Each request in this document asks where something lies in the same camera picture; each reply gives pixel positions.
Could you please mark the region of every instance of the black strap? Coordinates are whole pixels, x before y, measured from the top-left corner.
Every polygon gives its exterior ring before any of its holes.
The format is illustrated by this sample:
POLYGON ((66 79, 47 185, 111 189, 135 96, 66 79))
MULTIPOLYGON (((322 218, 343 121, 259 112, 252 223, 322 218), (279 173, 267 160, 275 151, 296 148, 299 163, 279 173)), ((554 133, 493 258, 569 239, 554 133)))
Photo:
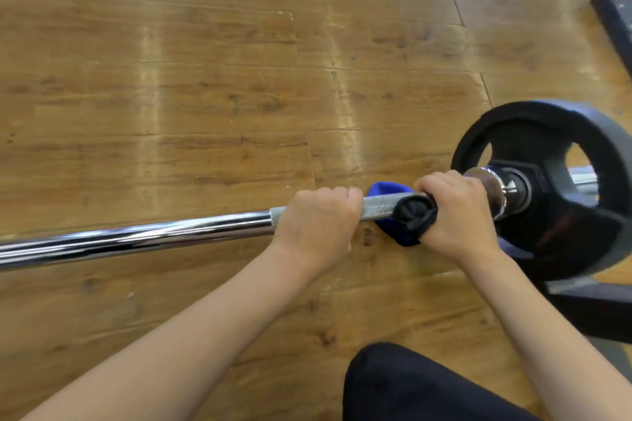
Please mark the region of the black strap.
POLYGON ((392 218, 418 240, 437 219, 437 206, 426 195, 412 195, 397 202, 392 218))

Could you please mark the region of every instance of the person's left arm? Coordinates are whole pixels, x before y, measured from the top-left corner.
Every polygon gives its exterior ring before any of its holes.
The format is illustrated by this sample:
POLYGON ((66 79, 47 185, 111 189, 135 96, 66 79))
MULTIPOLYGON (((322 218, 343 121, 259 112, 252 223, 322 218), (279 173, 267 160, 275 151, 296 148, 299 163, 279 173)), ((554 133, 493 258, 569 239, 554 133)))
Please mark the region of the person's left arm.
POLYGON ((346 255, 362 202, 358 188, 298 192, 273 242, 235 277, 76 379, 23 421, 191 418, 283 308, 346 255))

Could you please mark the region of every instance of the blue cloth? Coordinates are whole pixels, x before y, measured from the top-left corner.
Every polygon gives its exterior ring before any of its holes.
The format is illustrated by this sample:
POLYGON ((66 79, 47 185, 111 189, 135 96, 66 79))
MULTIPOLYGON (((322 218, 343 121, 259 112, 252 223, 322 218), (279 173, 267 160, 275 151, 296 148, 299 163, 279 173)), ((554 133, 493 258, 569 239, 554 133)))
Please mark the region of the blue cloth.
MULTIPOLYGON (((367 196, 373 197, 375 195, 389 195, 392 193, 414 193, 414 190, 409 186, 396 184, 394 182, 376 182, 368 189, 367 196)), ((403 247, 411 247, 419 244, 419 240, 410 237, 404 227, 393 220, 393 218, 376 220, 375 224, 403 247)))

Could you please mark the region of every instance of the black pants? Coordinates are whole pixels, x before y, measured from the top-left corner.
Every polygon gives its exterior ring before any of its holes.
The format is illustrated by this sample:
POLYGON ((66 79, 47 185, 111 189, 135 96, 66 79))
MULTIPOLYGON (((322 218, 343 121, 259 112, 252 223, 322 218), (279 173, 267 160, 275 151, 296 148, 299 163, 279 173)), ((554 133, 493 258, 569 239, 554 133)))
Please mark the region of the black pants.
POLYGON ((448 368, 391 343, 349 364, 343 421, 535 421, 540 418, 448 368))

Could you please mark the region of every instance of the knurled grip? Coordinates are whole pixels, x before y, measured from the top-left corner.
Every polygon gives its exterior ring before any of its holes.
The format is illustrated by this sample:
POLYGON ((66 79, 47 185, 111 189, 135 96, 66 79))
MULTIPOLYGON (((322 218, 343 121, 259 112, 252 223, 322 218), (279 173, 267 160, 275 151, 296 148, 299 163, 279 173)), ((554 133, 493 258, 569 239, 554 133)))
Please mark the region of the knurled grip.
MULTIPOLYGON (((398 201, 402 198, 414 195, 412 193, 394 193, 390 195, 377 195, 375 197, 365 197, 364 206, 362 207, 362 213, 360 214, 360 221, 379 220, 382 218, 388 218, 393 214, 393 209, 398 201)), ((280 214, 285 210, 284 206, 270 209, 270 217, 272 218, 273 228, 276 229, 276 225, 279 221, 280 214)))

